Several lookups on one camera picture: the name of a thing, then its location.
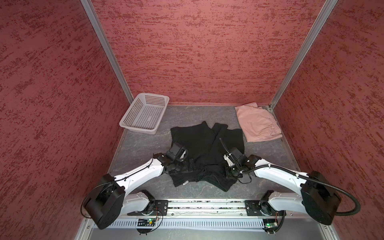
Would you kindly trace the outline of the black shorts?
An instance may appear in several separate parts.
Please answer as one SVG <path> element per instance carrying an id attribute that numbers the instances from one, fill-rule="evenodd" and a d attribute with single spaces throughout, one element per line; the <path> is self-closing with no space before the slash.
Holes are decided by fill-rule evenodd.
<path id="1" fill-rule="evenodd" d="M 229 150 L 238 149 L 245 152 L 243 131 L 230 130 L 228 125 L 215 123 L 210 128 L 207 122 L 191 127 L 171 128 L 172 143 L 178 143 L 188 150 L 188 160 L 194 163 L 194 170 L 189 173 L 171 175 L 175 187 L 185 182 L 208 182 L 220 190 L 227 192 L 237 180 L 228 179 L 225 167 L 228 165 L 224 159 Z"/>

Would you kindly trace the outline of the pink shorts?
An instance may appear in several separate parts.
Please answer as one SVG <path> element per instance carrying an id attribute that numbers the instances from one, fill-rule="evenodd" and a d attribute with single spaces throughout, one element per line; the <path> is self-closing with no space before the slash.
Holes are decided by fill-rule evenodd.
<path id="1" fill-rule="evenodd" d="M 256 102 L 235 107 L 239 125 L 247 142 L 266 142 L 282 138 L 281 128 L 273 115 Z"/>

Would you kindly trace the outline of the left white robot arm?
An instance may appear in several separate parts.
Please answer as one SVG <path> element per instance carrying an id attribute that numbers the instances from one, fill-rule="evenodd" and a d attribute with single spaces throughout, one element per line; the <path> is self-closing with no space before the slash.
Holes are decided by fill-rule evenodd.
<path id="1" fill-rule="evenodd" d="M 136 194 L 132 192 L 163 174 L 175 175 L 191 173 L 195 169 L 194 161 L 177 159 L 170 154 L 155 154 L 153 157 L 127 173 L 102 176 L 100 182 L 84 198 L 81 210 L 88 213 L 98 229 L 103 230 L 112 225 L 122 215 L 134 212 L 151 214 L 155 208 L 156 199 L 146 190 Z"/>

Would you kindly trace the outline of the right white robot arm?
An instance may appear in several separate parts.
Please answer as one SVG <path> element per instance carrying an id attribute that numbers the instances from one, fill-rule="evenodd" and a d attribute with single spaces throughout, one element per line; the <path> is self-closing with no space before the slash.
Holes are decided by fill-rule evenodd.
<path id="1" fill-rule="evenodd" d="M 249 207 L 264 216 L 272 216 L 283 211 L 307 214 L 323 225 L 331 225 L 341 203 L 340 196 L 327 184 L 320 184 L 325 178 L 318 172 L 311 174 L 297 172 L 272 164 L 267 160 L 250 155 L 246 157 L 238 149 L 226 150 L 224 160 L 228 178 L 241 178 L 250 173 L 267 179 L 290 190 L 279 193 L 268 190 L 257 201 L 256 206 Z"/>

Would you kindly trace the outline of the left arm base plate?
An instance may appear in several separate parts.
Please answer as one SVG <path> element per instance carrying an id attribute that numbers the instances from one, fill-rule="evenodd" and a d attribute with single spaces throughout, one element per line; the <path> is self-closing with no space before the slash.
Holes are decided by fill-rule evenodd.
<path id="1" fill-rule="evenodd" d="M 166 216 L 168 212 L 168 200 L 154 200 L 141 212 L 132 212 L 127 216 Z"/>

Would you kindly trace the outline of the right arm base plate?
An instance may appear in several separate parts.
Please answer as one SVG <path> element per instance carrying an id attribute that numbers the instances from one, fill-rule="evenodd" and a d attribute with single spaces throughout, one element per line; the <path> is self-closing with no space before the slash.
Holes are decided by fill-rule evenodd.
<path id="1" fill-rule="evenodd" d="M 277 211 L 265 201 L 245 200 L 245 210 L 249 217 L 282 217 L 285 216 L 285 211 Z"/>

